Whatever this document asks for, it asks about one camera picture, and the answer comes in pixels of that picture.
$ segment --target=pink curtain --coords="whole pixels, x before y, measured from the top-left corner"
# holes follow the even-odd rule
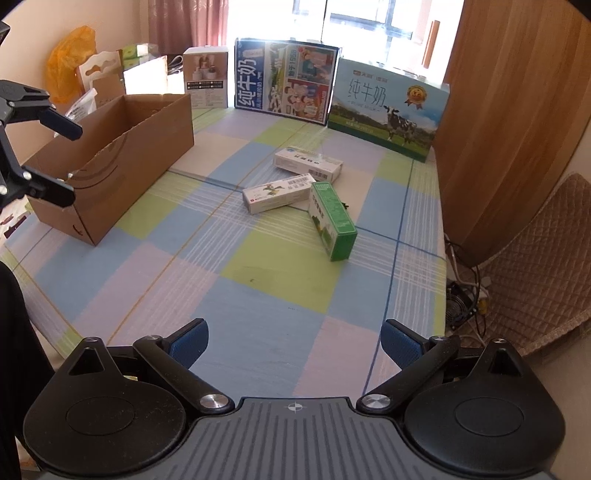
[[[225,45],[228,0],[150,0],[150,42],[162,54]]]

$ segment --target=product box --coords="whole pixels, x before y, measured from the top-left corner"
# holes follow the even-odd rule
[[[146,62],[149,62],[150,60],[154,60],[160,57],[157,57],[156,55],[152,55],[152,54],[148,54],[148,55],[143,55],[141,57],[136,57],[133,59],[123,59],[121,61],[121,64],[123,65],[123,70],[129,70],[132,69],[134,67],[137,67],[138,65],[142,65]]]
[[[82,137],[54,138],[26,166],[74,187],[61,209],[29,198],[39,220],[97,245],[134,202],[193,146],[188,95],[120,96],[80,121]]]
[[[158,57],[123,72],[125,93],[168,93],[167,56]]]
[[[152,58],[158,56],[158,46],[153,43],[133,43],[121,49],[121,58],[123,60],[137,59],[152,55]]]
[[[107,75],[117,75],[123,78],[123,66],[119,51],[102,51],[91,55],[75,69],[76,79],[82,89],[82,93],[88,92],[94,87],[93,82]]]
[[[348,259],[357,238],[357,229],[327,181],[317,181],[311,185],[308,213],[330,261]]]
[[[95,102],[97,108],[109,103],[113,98],[125,95],[125,85],[119,75],[116,74],[93,80],[92,88],[96,90]]]
[[[288,147],[280,150],[273,158],[273,165],[293,173],[309,173],[317,181],[333,183],[343,168],[343,162],[316,152]]]
[[[236,108],[326,125],[338,47],[238,38]]]
[[[448,95],[425,77],[340,59],[328,126],[425,161]]]
[[[192,108],[228,107],[228,47],[188,48],[183,75]]]
[[[249,213],[261,213],[307,200],[310,196],[310,185],[314,182],[312,175],[306,173],[244,189],[242,197]]]

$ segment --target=metal pivot screw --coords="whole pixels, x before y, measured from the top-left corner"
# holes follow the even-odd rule
[[[221,393],[208,393],[201,397],[199,403],[202,407],[208,408],[209,410],[220,410],[224,408],[230,399],[227,396],[222,395]]]
[[[361,399],[361,403],[364,407],[370,410],[382,410],[390,405],[390,399],[386,395],[380,393],[372,393],[364,396]]]

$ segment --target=curtain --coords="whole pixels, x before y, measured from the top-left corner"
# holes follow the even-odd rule
[[[465,0],[434,141],[443,226],[476,262],[540,209],[591,116],[591,22],[564,0]]]
[[[161,54],[225,45],[228,0],[149,0],[150,42]]]

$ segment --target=orange plastic bag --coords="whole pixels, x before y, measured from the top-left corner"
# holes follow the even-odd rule
[[[51,51],[45,83],[53,103],[69,103],[80,96],[82,91],[76,78],[76,67],[95,53],[95,31],[87,25],[70,32]]]

